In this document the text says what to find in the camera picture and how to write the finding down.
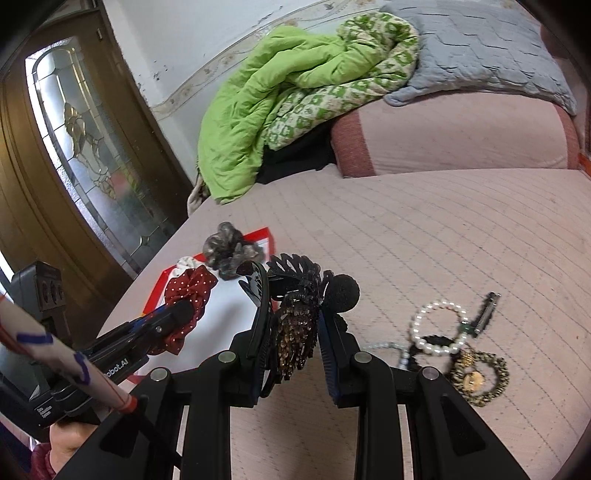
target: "pink mattress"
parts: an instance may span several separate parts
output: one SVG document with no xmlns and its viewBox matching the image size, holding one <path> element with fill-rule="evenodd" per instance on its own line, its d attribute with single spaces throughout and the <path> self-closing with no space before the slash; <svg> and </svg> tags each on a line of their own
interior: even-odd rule
<svg viewBox="0 0 591 480">
<path fill-rule="evenodd" d="M 332 143 L 345 177 L 467 168 L 577 168 L 569 115 L 521 95 L 454 92 L 404 107 L 382 100 L 338 119 Z"/>
<path fill-rule="evenodd" d="M 228 205 L 207 199 L 134 281 L 102 333 L 135 318 L 162 270 L 200 249 L 226 220 L 243 232 L 267 226 L 277 252 L 352 275 L 361 298 L 343 316 L 362 344 L 404 341 L 426 301 L 447 297 L 475 315 L 482 296 L 497 291 L 495 318 L 471 344 L 502 355 L 511 380 L 476 411 L 531 480 L 552 480 L 591 419 L 590 204 L 591 181 L 576 170 L 343 179 L 330 165 L 256 184 Z M 425 332 L 434 335 L 456 328 L 453 316 L 429 321 Z M 397 364 L 397 352 L 376 353 Z M 356 433 L 356 411 L 332 404 L 316 352 L 254 409 L 232 409 L 232 478 L 353 478 Z M 584 442 L 588 448 L 591 433 Z M 412 478 L 408 462 L 405 470 Z"/>
</svg>

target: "gray pillow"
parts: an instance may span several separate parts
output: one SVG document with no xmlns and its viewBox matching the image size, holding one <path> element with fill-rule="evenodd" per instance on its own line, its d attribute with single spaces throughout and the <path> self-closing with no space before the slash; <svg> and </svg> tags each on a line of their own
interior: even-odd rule
<svg viewBox="0 0 591 480">
<path fill-rule="evenodd" d="M 405 87 L 384 97 L 390 105 L 442 90 L 484 90 L 537 97 L 576 113 L 540 27 L 524 14 L 451 0 L 394 0 L 381 11 L 408 20 L 421 35 L 417 70 Z"/>
</svg>

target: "black cloth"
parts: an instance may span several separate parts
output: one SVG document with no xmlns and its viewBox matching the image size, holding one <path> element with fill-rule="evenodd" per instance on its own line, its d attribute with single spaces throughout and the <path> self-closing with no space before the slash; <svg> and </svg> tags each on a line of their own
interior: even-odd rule
<svg viewBox="0 0 591 480">
<path fill-rule="evenodd" d="M 322 170 L 329 163 L 336 163 L 335 152 L 330 145 L 332 124 L 332 121 L 324 122 L 277 151 L 265 145 L 256 182 L 267 184 L 294 173 Z"/>
</svg>

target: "gold chain bracelet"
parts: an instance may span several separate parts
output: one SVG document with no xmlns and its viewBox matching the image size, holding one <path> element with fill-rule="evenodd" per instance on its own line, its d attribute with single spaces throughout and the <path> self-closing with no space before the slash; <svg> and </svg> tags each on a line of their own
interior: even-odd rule
<svg viewBox="0 0 591 480">
<path fill-rule="evenodd" d="M 461 355 L 454 362 L 452 370 L 449 372 L 449 378 L 452 385 L 464 397 L 464 399 L 477 407 L 484 407 L 494 398 L 501 395 L 509 384 L 509 370 L 503 357 L 496 356 L 494 353 L 477 352 L 469 347 L 469 351 L 462 351 Z M 476 362 L 483 362 L 490 365 L 496 374 L 495 386 L 489 391 L 473 395 L 480 389 L 485 381 L 484 376 L 476 369 L 467 372 L 466 369 L 474 367 Z"/>
</svg>

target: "black pom pom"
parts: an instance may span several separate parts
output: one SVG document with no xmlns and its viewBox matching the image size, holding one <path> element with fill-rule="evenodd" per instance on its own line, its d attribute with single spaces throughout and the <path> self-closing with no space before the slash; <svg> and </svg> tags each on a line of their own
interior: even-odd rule
<svg viewBox="0 0 591 480">
<path fill-rule="evenodd" d="M 340 332 L 346 332 L 347 328 L 349 328 L 347 321 L 338 313 L 335 313 L 335 324 L 336 329 Z"/>
<path fill-rule="evenodd" d="M 359 301 L 359 285 L 348 275 L 336 275 L 326 287 L 323 307 L 335 313 L 348 312 Z"/>
</svg>

